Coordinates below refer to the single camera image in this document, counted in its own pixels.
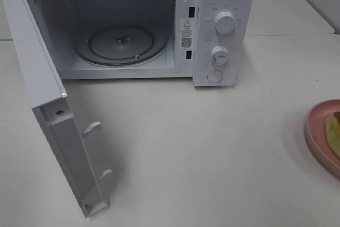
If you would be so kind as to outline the round white door button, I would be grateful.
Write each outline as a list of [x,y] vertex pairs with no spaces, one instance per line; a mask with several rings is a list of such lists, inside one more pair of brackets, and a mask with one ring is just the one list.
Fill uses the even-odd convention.
[[207,79],[209,82],[212,82],[212,83],[221,82],[223,79],[223,73],[220,70],[210,71],[207,75]]

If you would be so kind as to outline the white timer knob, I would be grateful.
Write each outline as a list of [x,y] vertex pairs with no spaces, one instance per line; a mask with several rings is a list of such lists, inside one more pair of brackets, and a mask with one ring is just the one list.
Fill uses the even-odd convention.
[[230,52],[224,46],[215,46],[211,50],[211,59],[214,65],[224,65],[230,59]]

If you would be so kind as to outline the white microwave door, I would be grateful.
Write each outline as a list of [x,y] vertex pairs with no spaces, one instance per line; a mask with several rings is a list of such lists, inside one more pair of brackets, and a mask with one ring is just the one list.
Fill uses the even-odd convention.
[[85,217],[109,205],[105,182],[111,169],[96,175],[85,136],[101,122],[80,131],[52,55],[56,53],[42,10],[42,0],[3,0],[14,47],[37,119]]

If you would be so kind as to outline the pink round plate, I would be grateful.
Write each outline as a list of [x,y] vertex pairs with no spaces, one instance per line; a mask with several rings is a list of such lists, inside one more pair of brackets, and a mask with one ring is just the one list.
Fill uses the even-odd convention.
[[315,159],[333,176],[339,178],[339,157],[326,139],[326,119],[339,110],[339,99],[330,99],[312,107],[306,117],[304,135]]

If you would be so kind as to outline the white bread sandwich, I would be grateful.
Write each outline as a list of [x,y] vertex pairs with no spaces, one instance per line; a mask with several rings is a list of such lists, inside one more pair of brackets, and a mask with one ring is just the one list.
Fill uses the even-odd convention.
[[339,112],[334,112],[326,118],[325,130],[329,148],[339,157]]

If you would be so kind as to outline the white warning label sticker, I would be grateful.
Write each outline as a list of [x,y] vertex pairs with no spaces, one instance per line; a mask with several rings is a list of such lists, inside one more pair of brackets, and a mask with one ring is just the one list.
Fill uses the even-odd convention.
[[182,49],[191,49],[193,47],[196,29],[195,24],[195,18],[180,20],[180,47]]

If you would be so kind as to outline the white microwave oven body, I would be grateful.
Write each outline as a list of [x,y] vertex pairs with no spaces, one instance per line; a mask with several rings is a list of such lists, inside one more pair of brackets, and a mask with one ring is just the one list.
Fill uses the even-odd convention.
[[[190,77],[195,86],[230,86],[235,82],[251,4],[252,0],[42,0],[41,10],[56,49],[52,59],[61,81]],[[215,28],[215,15],[221,11],[235,15],[235,28],[228,34]],[[161,54],[142,63],[102,66],[87,62],[74,48],[77,24],[83,19],[111,16],[168,18],[173,22],[173,35]],[[180,20],[186,18],[195,18],[196,24],[191,49],[180,47]],[[228,48],[226,64],[213,64],[211,50],[215,46]],[[221,82],[208,81],[213,70],[222,71]]]

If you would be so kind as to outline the glass microwave turntable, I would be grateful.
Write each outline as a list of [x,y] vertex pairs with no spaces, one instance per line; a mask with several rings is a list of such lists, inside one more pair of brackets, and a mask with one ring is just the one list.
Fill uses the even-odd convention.
[[92,64],[128,66],[161,54],[172,35],[173,22],[168,18],[83,19],[74,31],[74,48]]

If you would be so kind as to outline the upper white power knob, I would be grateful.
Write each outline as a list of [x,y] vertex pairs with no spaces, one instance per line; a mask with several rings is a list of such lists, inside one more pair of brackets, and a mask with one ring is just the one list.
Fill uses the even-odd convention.
[[235,15],[231,11],[221,11],[214,18],[216,31],[221,34],[228,34],[235,28]]

